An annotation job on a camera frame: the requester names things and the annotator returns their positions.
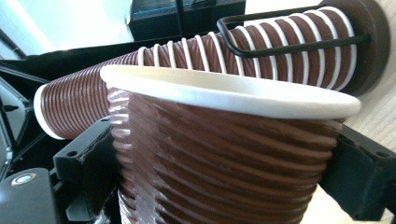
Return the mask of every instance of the brown paper cup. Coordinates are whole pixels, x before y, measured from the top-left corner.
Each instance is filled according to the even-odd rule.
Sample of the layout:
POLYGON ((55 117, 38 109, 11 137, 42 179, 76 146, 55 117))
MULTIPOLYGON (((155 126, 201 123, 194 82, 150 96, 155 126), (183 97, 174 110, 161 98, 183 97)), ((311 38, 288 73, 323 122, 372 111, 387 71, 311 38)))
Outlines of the brown paper cup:
POLYGON ((206 72, 108 66, 126 222, 299 223, 342 120, 336 91, 206 72))
MULTIPOLYGON (((238 47, 245 50, 286 47, 353 35, 347 18, 337 9, 325 7, 305 14, 305 20, 301 16, 277 18, 256 26, 238 27, 232 34, 238 47), (327 20, 313 12, 322 14, 327 20)), ((77 137, 108 115, 106 85, 99 77, 99 70, 108 64, 172 66, 341 90, 353 75, 356 47, 355 51, 352 47, 338 49, 241 59, 226 47, 220 34, 196 36, 151 49, 141 48, 54 80, 37 92, 35 111, 41 127, 50 136, 59 139, 77 137)))

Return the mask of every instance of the white wall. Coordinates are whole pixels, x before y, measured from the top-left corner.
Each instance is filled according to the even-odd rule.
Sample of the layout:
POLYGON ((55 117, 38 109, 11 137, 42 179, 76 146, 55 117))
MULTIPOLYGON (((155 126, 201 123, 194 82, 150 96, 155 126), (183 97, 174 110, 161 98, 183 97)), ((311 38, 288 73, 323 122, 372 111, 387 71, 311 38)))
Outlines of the white wall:
POLYGON ((2 0, 0 27, 27 55, 133 41, 132 0, 2 0))

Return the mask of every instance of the cup rim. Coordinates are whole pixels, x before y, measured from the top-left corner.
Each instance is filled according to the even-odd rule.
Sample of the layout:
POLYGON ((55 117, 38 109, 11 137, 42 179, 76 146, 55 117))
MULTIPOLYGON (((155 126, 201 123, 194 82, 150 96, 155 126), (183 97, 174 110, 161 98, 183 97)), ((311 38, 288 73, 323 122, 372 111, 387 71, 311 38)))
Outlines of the cup rim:
POLYGON ((274 119, 345 119, 361 108, 338 91, 271 79, 136 65, 107 65, 100 73, 109 87, 274 119))
POLYGON ((33 100, 33 109, 35 111, 35 118, 37 119, 38 124, 41 129, 52 138, 64 140, 61 136, 56 134, 51 127, 48 125, 44 118, 43 111, 41 110, 41 95, 43 94, 43 90, 46 88, 47 84, 40 86, 35 92, 35 98, 33 100))

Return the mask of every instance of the ribbed paper cup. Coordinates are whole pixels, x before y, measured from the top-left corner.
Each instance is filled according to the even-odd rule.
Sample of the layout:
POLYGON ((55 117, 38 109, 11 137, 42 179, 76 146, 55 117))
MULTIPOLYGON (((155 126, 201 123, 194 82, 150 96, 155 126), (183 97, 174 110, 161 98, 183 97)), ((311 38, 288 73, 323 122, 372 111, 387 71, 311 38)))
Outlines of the ribbed paper cup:
POLYGON ((108 66, 128 223, 299 223, 344 118, 336 91, 206 72, 108 66))
MULTIPOLYGON (((305 14, 274 18, 231 31, 244 50, 286 47, 337 37, 353 36, 347 17, 324 7, 305 14)), ((106 85, 99 70, 108 64, 177 67, 245 77, 261 77, 341 90, 351 79, 356 47, 311 50, 261 58, 236 57, 220 34, 209 33, 167 45, 141 48, 43 86, 35 97, 37 119, 54 138, 76 138, 107 116, 106 85)))

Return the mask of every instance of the black plastic bracket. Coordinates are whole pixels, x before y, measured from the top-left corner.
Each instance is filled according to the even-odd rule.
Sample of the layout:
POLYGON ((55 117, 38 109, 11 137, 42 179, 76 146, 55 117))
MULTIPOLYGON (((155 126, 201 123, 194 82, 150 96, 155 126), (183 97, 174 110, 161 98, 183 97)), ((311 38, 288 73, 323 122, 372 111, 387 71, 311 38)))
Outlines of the black plastic bracket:
POLYGON ((378 221, 385 207, 394 213, 396 154, 347 126, 337 140, 319 184, 356 220, 378 221))
POLYGON ((98 216, 116 187, 118 164, 110 130, 109 118, 101 119, 53 157, 58 178, 76 191, 66 208, 69 220, 98 216))

